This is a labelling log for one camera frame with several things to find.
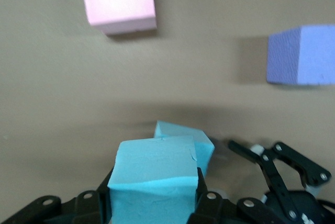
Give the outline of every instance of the cyan foam block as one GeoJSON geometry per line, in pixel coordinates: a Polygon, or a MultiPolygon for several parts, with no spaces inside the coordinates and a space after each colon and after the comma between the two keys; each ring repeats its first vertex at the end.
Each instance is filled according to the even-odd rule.
{"type": "Polygon", "coordinates": [[[185,224],[198,185],[191,136],[124,141],[110,188],[113,224],[185,224]]]}
{"type": "Polygon", "coordinates": [[[107,35],[155,29],[154,0],[84,0],[88,22],[107,35]]]}
{"type": "Polygon", "coordinates": [[[335,84],[335,25],[305,25],[269,36],[267,81],[335,84]]]}
{"type": "Polygon", "coordinates": [[[193,136],[197,165],[204,176],[207,174],[208,163],[214,151],[214,145],[205,133],[199,129],[176,125],[169,122],[157,121],[154,137],[193,136]]]}

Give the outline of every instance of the beige tabletop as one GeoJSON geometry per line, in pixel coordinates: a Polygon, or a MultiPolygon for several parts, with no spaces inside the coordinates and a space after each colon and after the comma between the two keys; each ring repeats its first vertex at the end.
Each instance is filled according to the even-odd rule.
{"type": "MultiPolygon", "coordinates": [[[[0,0],[0,221],[42,195],[95,188],[119,143],[153,136],[158,119],[219,140],[281,140],[335,174],[335,88],[265,79],[268,35],[335,23],[334,0],[155,5],[156,32],[106,37],[83,0],[0,0]]],[[[267,190],[259,167],[225,150],[207,184],[234,202],[267,190]]],[[[320,197],[335,201],[334,181],[320,197]]]]}

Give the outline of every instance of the silver screw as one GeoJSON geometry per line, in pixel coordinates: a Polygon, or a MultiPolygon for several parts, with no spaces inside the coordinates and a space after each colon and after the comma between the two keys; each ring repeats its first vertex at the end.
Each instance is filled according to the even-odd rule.
{"type": "Polygon", "coordinates": [[[215,195],[215,193],[208,193],[207,194],[207,198],[209,198],[209,199],[216,199],[216,195],[215,195]]]}
{"type": "Polygon", "coordinates": [[[246,199],[246,200],[243,202],[243,204],[244,204],[246,207],[254,207],[254,206],[255,206],[255,204],[254,204],[251,200],[249,200],[249,199],[246,199]]]}
{"type": "Polygon", "coordinates": [[[292,211],[292,210],[290,210],[290,211],[288,212],[288,214],[289,214],[293,219],[297,218],[296,213],[295,213],[294,211],[292,211]]]}
{"type": "Polygon", "coordinates": [[[320,174],[320,177],[321,179],[323,179],[324,181],[326,181],[328,179],[328,177],[324,174],[324,173],[321,173],[320,174]]]}
{"type": "Polygon", "coordinates": [[[282,147],[281,147],[279,144],[276,144],[276,149],[277,149],[278,151],[281,151],[281,150],[282,150],[282,147]]]}

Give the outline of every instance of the gray floor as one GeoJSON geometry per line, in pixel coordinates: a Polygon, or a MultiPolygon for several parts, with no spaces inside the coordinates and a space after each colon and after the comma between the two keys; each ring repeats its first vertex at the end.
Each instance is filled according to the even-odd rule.
{"type": "MultiPolygon", "coordinates": [[[[267,36],[334,23],[334,0],[155,4],[157,32],[109,38],[83,0],[0,0],[0,221],[39,196],[94,188],[119,143],[151,137],[157,119],[282,140],[335,174],[335,88],[265,81],[267,36]]],[[[212,160],[207,183],[232,200],[266,190],[260,169],[231,153],[212,160]]],[[[334,181],[320,197],[334,201],[334,181]]]]}

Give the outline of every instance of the pink cube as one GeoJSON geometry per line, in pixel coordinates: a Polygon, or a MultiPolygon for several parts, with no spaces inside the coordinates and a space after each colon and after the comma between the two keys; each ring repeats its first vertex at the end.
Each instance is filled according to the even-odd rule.
{"type": "Polygon", "coordinates": [[[88,22],[107,35],[156,29],[153,0],[84,0],[88,22]]]}

